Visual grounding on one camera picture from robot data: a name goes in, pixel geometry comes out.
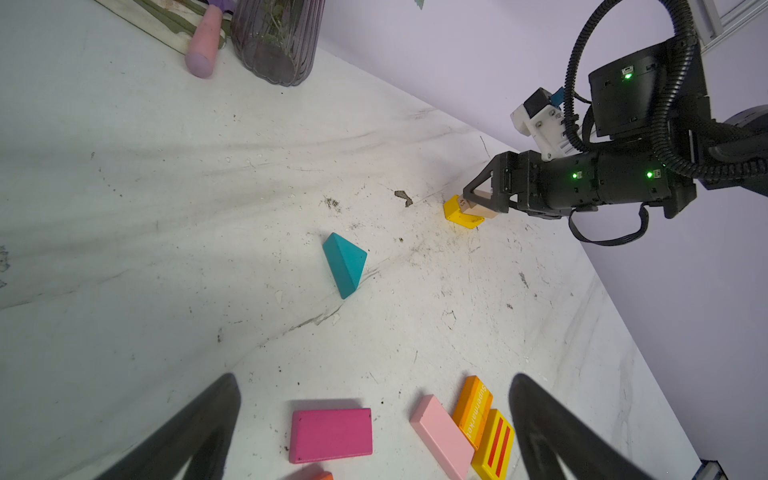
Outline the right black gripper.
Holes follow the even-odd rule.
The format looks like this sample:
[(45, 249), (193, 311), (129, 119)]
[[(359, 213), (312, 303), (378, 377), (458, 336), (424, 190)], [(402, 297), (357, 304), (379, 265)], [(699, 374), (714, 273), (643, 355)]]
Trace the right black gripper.
[[(463, 189), (463, 198), (489, 210), (559, 219), (572, 210), (594, 211), (600, 205), (596, 155), (579, 154), (544, 161), (538, 152), (495, 155)], [(490, 193), (478, 188), (488, 184)]]

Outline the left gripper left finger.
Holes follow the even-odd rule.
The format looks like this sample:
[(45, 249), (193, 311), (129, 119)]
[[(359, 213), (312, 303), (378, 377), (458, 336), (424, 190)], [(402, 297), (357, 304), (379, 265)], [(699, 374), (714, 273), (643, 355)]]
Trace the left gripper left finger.
[(236, 377), (226, 373), (99, 477), (221, 479), (240, 406)]

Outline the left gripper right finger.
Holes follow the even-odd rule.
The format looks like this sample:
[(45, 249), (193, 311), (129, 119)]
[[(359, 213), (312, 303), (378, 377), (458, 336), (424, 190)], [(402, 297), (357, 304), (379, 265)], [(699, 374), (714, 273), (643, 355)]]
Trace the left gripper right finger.
[(647, 479), (565, 406), (524, 373), (510, 386), (509, 405), (521, 457), (531, 479)]

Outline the natural wood block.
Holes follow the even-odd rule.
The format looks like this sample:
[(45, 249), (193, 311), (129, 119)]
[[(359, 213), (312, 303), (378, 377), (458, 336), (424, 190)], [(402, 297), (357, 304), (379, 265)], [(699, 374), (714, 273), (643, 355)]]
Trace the natural wood block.
[(478, 203), (469, 201), (463, 197), (459, 199), (459, 207), (462, 214), (493, 219), (498, 213)]

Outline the magenta wood block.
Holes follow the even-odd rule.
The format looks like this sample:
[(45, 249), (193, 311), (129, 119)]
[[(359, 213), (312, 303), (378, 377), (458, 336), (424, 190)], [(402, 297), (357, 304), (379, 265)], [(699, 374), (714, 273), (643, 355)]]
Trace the magenta wood block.
[(292, 464), (369, 456), (373, 450), (370, 408), (293, 412), (289, 447)]

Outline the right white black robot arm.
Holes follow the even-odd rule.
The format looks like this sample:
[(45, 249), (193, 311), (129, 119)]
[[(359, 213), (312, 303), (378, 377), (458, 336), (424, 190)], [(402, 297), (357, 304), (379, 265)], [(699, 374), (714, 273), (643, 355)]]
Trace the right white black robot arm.
[(563, 86), (537, 90), (513, 112), (515, 128), (536, 149), (496, 155), (464, 198), (497, 213), (547, 219), (617, 204), (659, 207), (670, 218), (695, 199), (698, 185), (765, 192), (766, 108), (714, 120), (691, 7), (664, 7), (672, 36), (593, 71), (579, 114), (581, 58), (613, 8), (600, 3), (572, 48)]

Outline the yellow red striped block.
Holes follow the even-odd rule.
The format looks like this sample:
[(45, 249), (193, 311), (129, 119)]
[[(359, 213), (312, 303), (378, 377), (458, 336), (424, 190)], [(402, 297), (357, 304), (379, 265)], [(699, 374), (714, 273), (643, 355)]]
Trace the yellow red striped block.
[(491, 409), (480, 446), (471, 466), (482, 480), (505, 480), (515, 439), (512, 424), (498, 409)]

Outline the orange ridged wood block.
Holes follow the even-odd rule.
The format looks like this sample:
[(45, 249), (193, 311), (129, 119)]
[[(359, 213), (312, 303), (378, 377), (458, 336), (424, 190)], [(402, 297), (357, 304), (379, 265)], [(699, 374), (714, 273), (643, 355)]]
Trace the orange ridged wood block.
[(472, 447), (480, 447), (493, 403), (493, 394), (478, 376), (468, 376), (460, 392), (452, 418)]

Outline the pink wood block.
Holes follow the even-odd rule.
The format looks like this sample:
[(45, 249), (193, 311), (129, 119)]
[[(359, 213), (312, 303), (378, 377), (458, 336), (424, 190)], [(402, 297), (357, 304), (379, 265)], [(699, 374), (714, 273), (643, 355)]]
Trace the pink wood block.
[(475, 450), (435, 395), (424, 395), (410, 424), (449, 479), (464, 480)]

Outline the teal triangular wood block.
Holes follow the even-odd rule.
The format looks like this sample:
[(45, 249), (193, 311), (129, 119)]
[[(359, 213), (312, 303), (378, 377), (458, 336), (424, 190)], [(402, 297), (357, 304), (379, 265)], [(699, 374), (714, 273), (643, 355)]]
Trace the teal triangular wood block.
[(323, 251), (340, 297), (348, 298), (359, 287), (368, 253), (337, 233), (328, 236)]

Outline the dark purple glass vase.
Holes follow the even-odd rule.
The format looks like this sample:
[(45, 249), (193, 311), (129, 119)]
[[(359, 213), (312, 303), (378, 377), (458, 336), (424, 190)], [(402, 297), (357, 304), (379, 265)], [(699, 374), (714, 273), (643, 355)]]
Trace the dark purple glass vase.
[(238, 1), (231, 22), (238, 58), (271, 84), (301, 84), (313, 68), (324, 7), (324, 0)]

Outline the pink tube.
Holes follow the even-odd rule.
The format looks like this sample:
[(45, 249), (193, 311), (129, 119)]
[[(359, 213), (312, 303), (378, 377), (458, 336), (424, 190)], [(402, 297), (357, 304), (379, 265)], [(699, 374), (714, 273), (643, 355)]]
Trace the pink tube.
[(209, 1), (185, 54), (188, 71), (202, 79), (209, 78), (215, 66), (224, 9), (222, 1)]

